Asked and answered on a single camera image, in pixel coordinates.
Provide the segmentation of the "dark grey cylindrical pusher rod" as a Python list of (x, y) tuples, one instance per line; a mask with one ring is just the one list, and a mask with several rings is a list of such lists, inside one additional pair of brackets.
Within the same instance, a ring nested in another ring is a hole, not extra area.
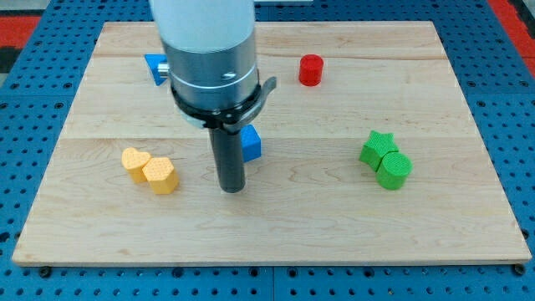
[(210, 129), (209, 136), (220, 188), (227, 193), (240, 192), (246, 183), (241, 132)]

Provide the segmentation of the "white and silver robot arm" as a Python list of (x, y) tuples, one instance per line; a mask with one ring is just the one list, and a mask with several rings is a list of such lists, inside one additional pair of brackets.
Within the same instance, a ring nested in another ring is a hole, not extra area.
[(245, 186), (241, 129), (261, 111), (253, 0), (150, 0), (182, 117), (209, 131), (225, 192)]

